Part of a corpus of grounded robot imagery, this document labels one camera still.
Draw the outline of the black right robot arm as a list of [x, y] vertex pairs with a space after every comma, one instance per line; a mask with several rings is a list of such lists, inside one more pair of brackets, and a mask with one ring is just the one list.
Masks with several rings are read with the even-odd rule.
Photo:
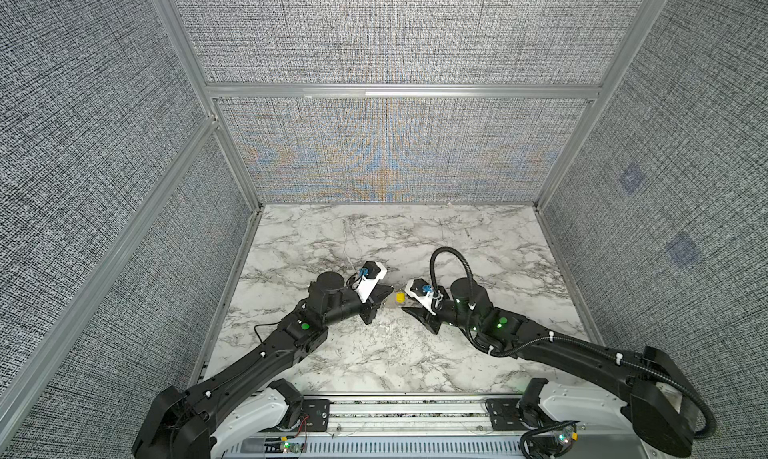
[[688, 457], [694, 441], [717, 430], [711, 408], [660, 349], [614, 349], [555, 332], [495, 306], [484, 287], [466, 278], [450, 288], [414, 279], [405, 294], [418, 303], [406, 313], [433, 334], [448, 324], [482, 354], [542, 363], [605, 390], [621, 401], [619, 415], [639, 438], [667, 454]]

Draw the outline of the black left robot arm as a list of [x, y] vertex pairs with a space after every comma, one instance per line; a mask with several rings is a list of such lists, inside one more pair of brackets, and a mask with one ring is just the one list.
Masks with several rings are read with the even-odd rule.
[[267, 429], [302, 422], [302, 394], [281, 373], [322, 345], [332, 324], [352, 316], [370, 324], [393, 287], [362, 278], [350, 286], [324, 272], [308, 296], [253, 350], [185, 391], [170, 386], [153, 400], [132, 445], [136, 458], [219, 458]]

